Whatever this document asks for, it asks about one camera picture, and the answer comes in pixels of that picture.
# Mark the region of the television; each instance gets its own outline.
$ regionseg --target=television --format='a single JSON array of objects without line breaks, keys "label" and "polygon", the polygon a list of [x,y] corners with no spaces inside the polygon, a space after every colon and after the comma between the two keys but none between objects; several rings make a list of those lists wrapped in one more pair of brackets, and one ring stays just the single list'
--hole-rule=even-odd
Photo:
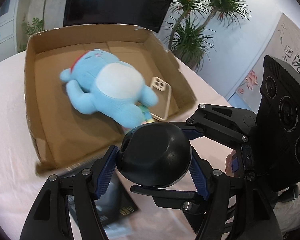
[{"label": "television", "polygon": [[159,32],[172,0],[66,0],[63,26],[131,24]]}]

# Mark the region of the cardboard box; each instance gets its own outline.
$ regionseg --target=cardboard box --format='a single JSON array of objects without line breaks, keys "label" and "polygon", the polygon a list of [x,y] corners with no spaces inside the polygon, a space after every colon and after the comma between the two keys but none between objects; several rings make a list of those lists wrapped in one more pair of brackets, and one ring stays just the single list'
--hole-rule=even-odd
[{"label": "cardboard box", "polygon": [[178,62],[152,31],[134,25],[77,25],[37,33],[30,37],[25,62],[25,98],[28,127],[44,173],[68,168],[101,157],[110,145],[120,145],[119,124],[102,113],[76,111],[59,80],[85,52],[103,49],[133,65],[150,85],[157,76],[172,87],[169,118],[196,102],[193,91],[179,72]]}]

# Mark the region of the blue plush toy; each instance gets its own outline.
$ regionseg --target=blue plush toy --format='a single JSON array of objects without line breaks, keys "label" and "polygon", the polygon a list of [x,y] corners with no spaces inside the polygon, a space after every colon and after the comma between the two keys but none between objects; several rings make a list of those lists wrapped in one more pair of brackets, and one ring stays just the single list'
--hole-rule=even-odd
[{"label": "blue plush toy", "polygon": [[102,112],[126,128],[144,121],[135,105],[154,106],[157,95],[145,85],[142,75],[115,55],[95,49],[81,56],[60,74],[73,107],[82,114]]}]

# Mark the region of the pink lotus flower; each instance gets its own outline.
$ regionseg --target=pink lotus flower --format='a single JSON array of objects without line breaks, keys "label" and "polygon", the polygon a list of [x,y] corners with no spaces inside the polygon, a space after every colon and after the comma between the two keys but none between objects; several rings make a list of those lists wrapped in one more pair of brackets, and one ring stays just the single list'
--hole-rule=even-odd
[{"label": "pink lotus flower", "polygon": [[257,76],[253,70],[249,72],[248,76],[246,77],[246,81],[247,81],[247,87],[251,90],[253,90],[253,86],[255,85],[259,86],[257,82]]}]

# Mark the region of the smartphone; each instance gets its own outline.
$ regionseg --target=smartphone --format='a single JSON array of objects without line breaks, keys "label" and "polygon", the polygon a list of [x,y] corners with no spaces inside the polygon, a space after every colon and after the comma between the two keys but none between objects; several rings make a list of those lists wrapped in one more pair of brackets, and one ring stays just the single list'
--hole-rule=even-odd
[{"label": "smartphone", "polygon": [[158,96],[158,103],[149,107],[150,113],[154,119],[166,121],[171,99],[171,86],[158,77],[153,77],[150,88]]}]

